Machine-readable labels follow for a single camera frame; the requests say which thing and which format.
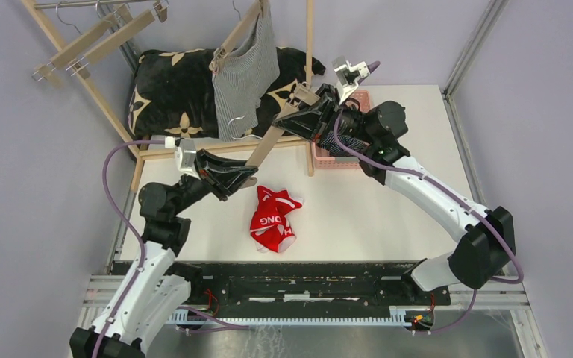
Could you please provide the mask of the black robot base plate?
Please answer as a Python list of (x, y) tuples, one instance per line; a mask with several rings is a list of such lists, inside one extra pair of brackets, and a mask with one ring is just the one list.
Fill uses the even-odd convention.
[(386, 318), (389, 308), (448, 306), (447, 286), (421, 290), (415, 261), (181, 263), (166, 275), (190, 281), (187, 305), (218, 308), (219, 318)]

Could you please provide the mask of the beige hanger with red underwear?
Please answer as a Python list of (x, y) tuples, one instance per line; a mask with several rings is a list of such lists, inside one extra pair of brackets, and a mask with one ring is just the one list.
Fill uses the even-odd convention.
[[(295, 91), (292, 94), (292, 98), (284, 105), (284, 108), (278, 114), (276, 119), (298, 112), (298, 86), (295, 88)], [(260, 168), (260, 165), (269, 155), (269, 152), (273, 149), (283, 133), (284, 130), (276, 128), (272, 125), (267, 130), (265, 136), (257, 144), (254, 151), (251, 153), (251, 156), (246, 160), (246, 164)]]

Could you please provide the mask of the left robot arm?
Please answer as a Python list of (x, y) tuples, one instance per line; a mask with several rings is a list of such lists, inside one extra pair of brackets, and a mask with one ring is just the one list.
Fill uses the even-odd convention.
[(115, 295), (88, 328), (77, 328), (69, 346), (74, 357), (145, 357), (164, 324), (185, 301), (203, 298), (196, 266), (174, 268), (190, 231), (179, 215), (204, 197), (226, 201), (257, 172), (244, 160), (200, 150), (181, 167), (177, 183), (147, 183), (139, 192), (143, 232), (139, 250)]

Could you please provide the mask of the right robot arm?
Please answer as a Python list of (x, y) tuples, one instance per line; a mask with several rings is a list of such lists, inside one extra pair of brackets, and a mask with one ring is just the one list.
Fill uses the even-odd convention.
[(337, 89), (323, 85), (312, 104), (296, 100), (273, 125), (314, 144), (334, 144), (355, 156), (363, 173), (426, 212), (456, 242), (448, 254), (421, 261), (401, 284), (401, 294), (420, 304), (431, 291), (454, 283), (480, 289), (497, 281), (514, 261), (513, 216), (476, 203), (435, 178), (400, 142), (408, 132), (406, 109), (385, 101), (366, 113), (350, 108)]

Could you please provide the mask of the red underwear with white lettering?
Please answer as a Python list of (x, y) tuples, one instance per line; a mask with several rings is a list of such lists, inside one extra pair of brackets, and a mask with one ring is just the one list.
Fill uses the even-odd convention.
[(260, 252), (282, 253), (296, 240), (288, 215), (303, 207), (303, 199), (286, 189), (257, 186), (257, 209), (251, 218), (250, 236)]

